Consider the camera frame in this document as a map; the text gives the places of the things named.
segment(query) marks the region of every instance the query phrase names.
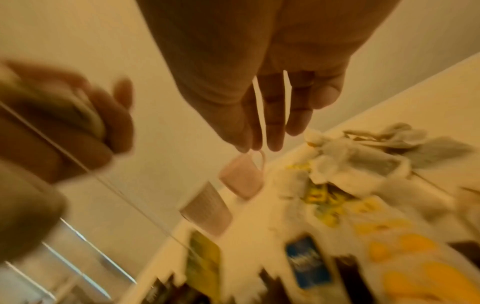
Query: string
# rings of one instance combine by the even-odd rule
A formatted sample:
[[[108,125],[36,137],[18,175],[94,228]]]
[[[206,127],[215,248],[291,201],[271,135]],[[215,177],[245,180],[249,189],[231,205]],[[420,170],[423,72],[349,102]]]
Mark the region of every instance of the string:
[[[176,243],[180,244],[183,248],[185,248],[188,251],[191,251],[193,254],[196,254],[194,251],[190,250],[190,248],[186,245],[184,245],[178,238],[176,238],[167,228],[165,228],[163,225],[159,224],[157,222],[157,219],[154,218],[154,216],[150,216],[149,214],[154,214],[151,212],[150,208],[146,206],[146,204],[143,204],[143,208],[148,209],[149,214],[144,212],[141,208],[139,208],[132,199],[130,199],[127,195],[125,195],[120,189],[118,189],[115,185],[113,185],[107,178],[102,178],[100,177],[97,173],[91,171],[87,166],[85,166],[81,161],[79,161],[75,156],[73,156],[69,151],[67,151],[65,148],[57,144],[54,140],[52,140],[50,137],[48,137],[45,133],[40,131],[38,128],[36,128],[34,125],[32,125],[30,122],[28,122],[27,119],[25,119],[22,115],[17,113],[14,109],[12,109],[10,106],[8,106],[6,103],[4,103],[2,100],[0,100],[0,107],[3,108],[5,111],[9,112],[11,115],[13,115],[15,118],[17,118],[21,123],[23,123],[25,126],[27,126],[30,130],[34,131],[39,135],[41,138],[46,140],[49,144],[51,144],[55,149],[57,149],[61,154],[63,154],[66,158],[68,158],[70,161],[78,165],[82,170],[84,170],[88,175],[92,176],[95,180],[97,180],[100,184],[102,184],[104,187],[106,187],[108,190],[113,192],[118,198],[120,198],[122,201],[130,205],[133,209],[138,211],[141,215],[146,217],[155,227],[160,229],[165,235],[171,237]]]

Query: small cup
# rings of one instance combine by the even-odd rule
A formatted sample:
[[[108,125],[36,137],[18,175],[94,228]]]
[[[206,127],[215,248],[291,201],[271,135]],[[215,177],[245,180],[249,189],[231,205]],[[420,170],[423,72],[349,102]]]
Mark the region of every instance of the small cup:
[[[220,181],[235,195],[249,200],[264,186],[265,153],[261,155],[261,168],[255,165],[252,154],[242,154],[233,159],[218,174]]]
[[[232,222],[232,214],[224,200],[207,182],[180,208],[180,214],[207,233],[220,236]]]

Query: blue label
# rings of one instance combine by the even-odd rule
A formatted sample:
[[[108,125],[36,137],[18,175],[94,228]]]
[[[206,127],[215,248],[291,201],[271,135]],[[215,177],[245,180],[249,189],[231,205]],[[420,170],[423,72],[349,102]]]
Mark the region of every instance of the blue label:
[[[285,252],[300,288],[308,289],[332,281],[332,276],[311,236],[306,235],[287,244]]]

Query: hand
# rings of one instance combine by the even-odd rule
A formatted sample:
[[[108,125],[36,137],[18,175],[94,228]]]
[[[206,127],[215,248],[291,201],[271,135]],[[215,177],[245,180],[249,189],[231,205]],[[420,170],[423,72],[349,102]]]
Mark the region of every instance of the hand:
[[[133,85],[130,79],[117,81],[110,95],[103,89],[92,88],[84,76],[75,72],[16,61],[3,63],[25,81],[39,84],[62,82],[73,91],[85,92],[106,126],[104,142],[24,103],[22,106],[17,106],[19,103],[8,105],[89,169],[102,168],[111,162],[114,154],[132,148],[134,129],[129,109],[133,103]],[[85,174],[83,169],[2,108],[0,157],[50,183]]]
[[[399,0],[137,0],[184,98],[240,151],[304,131],[342,91],[350,56]],[[285,122],[283,71],[292,85]]]

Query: beige cup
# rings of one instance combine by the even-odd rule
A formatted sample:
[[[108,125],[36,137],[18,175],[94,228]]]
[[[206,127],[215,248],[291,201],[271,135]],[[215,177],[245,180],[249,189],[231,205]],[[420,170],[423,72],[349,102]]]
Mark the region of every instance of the beige cup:
[[[232,214],[215,187],[207,182],[189,196],[180,214],[207,233],[220,236],[232,222]]]
[[[233,159],[218,174],[220,181],[237,196],[248,200],[264,186],[265,153],[261,155],[260,168],[255,165],[252,153],[242,154]]]

